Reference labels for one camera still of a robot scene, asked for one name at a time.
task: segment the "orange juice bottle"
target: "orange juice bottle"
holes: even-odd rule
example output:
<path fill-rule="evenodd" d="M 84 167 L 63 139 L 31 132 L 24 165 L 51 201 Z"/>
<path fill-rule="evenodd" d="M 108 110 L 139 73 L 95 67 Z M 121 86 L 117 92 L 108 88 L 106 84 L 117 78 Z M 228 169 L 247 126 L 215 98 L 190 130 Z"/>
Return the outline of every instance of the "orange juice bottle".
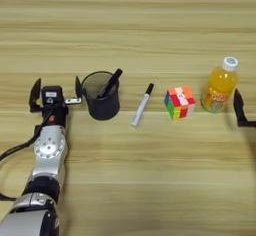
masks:
<path fill-rule="evenodd" d="M 222 66 L 218 66 L 212 71 L 202 99 L 205 110 L 212 113 L 223 111 L 238 83 L 237 66 L 236 58 L 226 57 Z"/>

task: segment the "whiteboard marker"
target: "whiteboard marker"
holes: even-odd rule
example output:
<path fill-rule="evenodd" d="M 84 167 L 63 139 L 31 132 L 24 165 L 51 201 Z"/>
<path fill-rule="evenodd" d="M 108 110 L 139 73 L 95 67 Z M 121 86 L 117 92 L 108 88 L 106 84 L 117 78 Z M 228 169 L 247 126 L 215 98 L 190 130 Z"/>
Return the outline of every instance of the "whiteboard marker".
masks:
<path fill-rule="evenodd" d="M 139 105 L 139 108 L 131 122 L 131 125 L 134 126 L 134 127 L 137 127 L 140 123 L 140 119 L 142 117 L 142 114 L 143 114 L 143 111 L 148 103 L 148 100 L 149 100 L 149 97 L 150 97 L 150 94 L 152 92 L 154 88 L 154 84 L 153 83 L 150 83 L 148 88 L 147 88 L 147 91 L 145 92 L 144 96 L 143 96 L 143 99 L 142 101 L 140 102 L 140 105 Z"/>

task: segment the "bottle label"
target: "bottle label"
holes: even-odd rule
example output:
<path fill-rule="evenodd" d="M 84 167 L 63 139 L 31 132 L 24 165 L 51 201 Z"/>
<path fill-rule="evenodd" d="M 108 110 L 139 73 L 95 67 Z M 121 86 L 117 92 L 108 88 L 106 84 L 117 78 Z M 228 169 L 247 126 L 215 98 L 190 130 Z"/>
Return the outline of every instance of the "bottle label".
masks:
<path fill-rule="evenodd" d="M 208 87 L 203 98 L 203 106 L 210 112 L 220 112 L 226 105 L 230 94 L 231 93 L 220 93 Z"/>

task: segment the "orange liquid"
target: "orange liquid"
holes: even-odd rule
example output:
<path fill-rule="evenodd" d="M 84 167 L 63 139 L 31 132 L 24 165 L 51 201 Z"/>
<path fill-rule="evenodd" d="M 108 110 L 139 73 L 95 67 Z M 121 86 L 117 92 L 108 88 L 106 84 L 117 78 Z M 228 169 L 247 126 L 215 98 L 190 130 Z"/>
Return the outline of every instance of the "orange liquid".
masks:
<path fill-rule="evenodd" d="M 206 87 L 202 105 L 208 112 L 221 112 L 225 108 L 233 89 L 238 83 L 236 71 L 229 72 L 221 66 L 216 67 Z"/>

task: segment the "black marker cap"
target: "black marker cap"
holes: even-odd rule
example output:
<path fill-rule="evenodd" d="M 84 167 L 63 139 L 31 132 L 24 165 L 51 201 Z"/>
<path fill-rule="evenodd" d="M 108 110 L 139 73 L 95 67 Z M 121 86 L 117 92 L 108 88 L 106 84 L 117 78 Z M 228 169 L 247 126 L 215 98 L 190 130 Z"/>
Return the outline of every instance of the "black marker cap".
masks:
<path fill-rule="evenodd" d="M 146 94 L 151 94 L 151 92 L 152 92 L 152 90 L 153 90 L 153 88 L 154 88 L 154 84 L 153 83 L 150 83 L 149 85 L 148 85 L 148 89 L 147 89 L 147 91 L 146 91 Z"/>

